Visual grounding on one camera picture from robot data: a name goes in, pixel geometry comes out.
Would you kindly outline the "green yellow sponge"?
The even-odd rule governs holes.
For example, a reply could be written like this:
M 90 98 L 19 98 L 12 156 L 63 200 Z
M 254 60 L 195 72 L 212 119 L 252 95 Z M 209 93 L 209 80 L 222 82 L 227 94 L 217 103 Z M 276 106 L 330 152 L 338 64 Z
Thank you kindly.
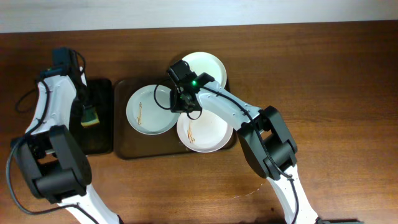
M 90 126 L 95 126 L 100 123 L 100 119 L 96 112 L 95 107 L 85 108 L 83 110 L 83 116 L 81 117 L 81 125 L 84 128 L 88 128 Z

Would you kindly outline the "white plate front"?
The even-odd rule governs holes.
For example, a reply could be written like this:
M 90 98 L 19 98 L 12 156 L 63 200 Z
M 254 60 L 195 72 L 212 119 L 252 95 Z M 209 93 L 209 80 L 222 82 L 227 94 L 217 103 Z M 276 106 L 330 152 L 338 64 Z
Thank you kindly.
M 233 135 L 233 128 L 214 113 L 203 110 L 182 113 L 177 121 L 180 141 L 195 152 L 215 152 L 224 147 Z

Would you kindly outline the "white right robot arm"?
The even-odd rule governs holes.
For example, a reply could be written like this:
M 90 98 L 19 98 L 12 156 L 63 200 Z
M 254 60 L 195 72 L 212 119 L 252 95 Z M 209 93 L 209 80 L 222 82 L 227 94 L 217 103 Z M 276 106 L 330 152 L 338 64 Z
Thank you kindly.
M 295 143 L 281 114 L 273 106 L 252 106 L 226 91 L 207 73 L 167 72 L 176 86 L 171 93 L 173 112 L 208 110 L 237 132 L 251 169 L 267 179 L 284 211 L 286 223 L 320 223 L 302 184 Z

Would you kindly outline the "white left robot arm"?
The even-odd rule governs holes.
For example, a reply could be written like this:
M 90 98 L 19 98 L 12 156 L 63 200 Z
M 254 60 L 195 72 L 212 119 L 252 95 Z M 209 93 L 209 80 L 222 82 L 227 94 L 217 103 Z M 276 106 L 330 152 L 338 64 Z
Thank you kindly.
M 41 75 L 34 118 L 25 134 L 15 141 L 6 163 L 11 184 L 11 162 L 16 161 L 31 193 L 53 208 L 30 211 L 10 191 L 17 207 L 28 215 L 68 210 L 80 223 L 121 223 L 96 193 L 87 157 L 69 131 L 70 113 L 77 90 L 67 75 Z

